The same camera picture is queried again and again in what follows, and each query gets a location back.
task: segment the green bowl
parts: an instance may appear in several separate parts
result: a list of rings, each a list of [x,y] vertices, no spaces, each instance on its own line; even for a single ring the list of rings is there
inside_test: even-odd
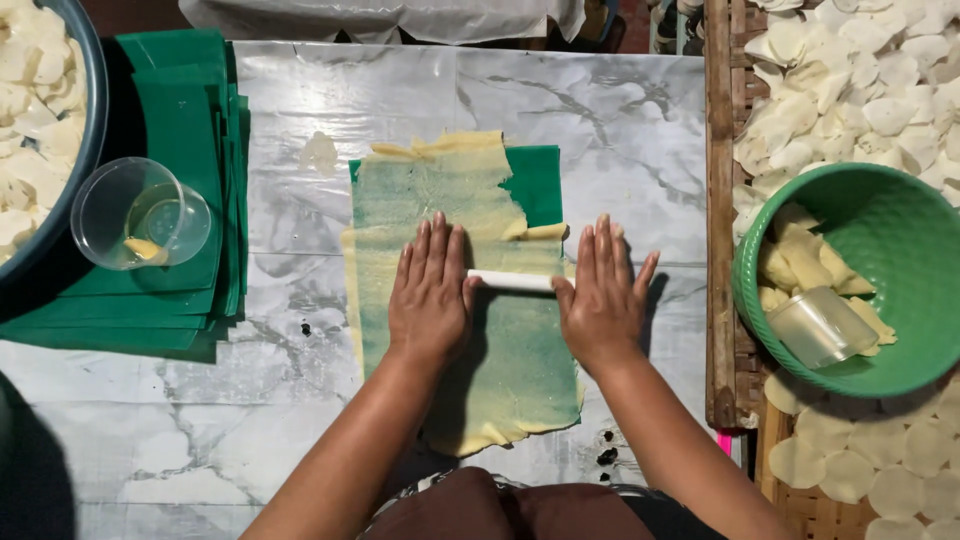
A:
[[[865,300],[897,331],[897,343],[876,356],[811,370],[774,336],[756,295],[757,253],[774,214],[790,201],[820,219],[816,231],[876,286]],[[935,189],[896,169],[837,163],[790,181],[737,246],[732,281],[737,311],[770,354],[831,392],[903,394],[937,380],[960,358],[960,215]]]

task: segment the white pipe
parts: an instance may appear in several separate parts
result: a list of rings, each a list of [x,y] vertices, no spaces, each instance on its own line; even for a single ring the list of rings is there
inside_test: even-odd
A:
[[[550,276],[494,272],[493,270],[467,270],[467,277],[480,278],[483,280],[484,286],[491,288],[523,292],[553,292],[553,286],[550,285]],[[567,278],[566,280],[576,286],[573,278]]]

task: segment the person's left hand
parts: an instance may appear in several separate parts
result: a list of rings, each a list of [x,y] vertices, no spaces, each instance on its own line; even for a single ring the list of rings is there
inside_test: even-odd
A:
[[[464,279],[464,229],[448,233],[444,213],[417,229],[396,266],[390,297],[390,349],[411,361],[443,367],[467,342],[473,292],[479,278]]]

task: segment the plastic cup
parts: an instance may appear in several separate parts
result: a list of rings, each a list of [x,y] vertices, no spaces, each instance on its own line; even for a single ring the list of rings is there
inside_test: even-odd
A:
[[[879,339],[829,287],[813,287],[767,313],[774,334],[804,366],[829,366],[866,350]]]
[[[121,158],[100,166],[81,185],[70,228],[77,247],[98,266],[173,266],[203,248],[210,209],[163,165]]]

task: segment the stack of green plastic sheets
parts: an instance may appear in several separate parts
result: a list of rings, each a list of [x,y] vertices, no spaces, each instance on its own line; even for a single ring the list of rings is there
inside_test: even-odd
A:
[[[172,267],[92,266],[69,231],[5,295],[0,338],[44,347],[209,359],[247,288],[247,98],[216,30],[132,34],[105,43],[110,78],[101,162],[143,156],[203,195],[213,224]]]

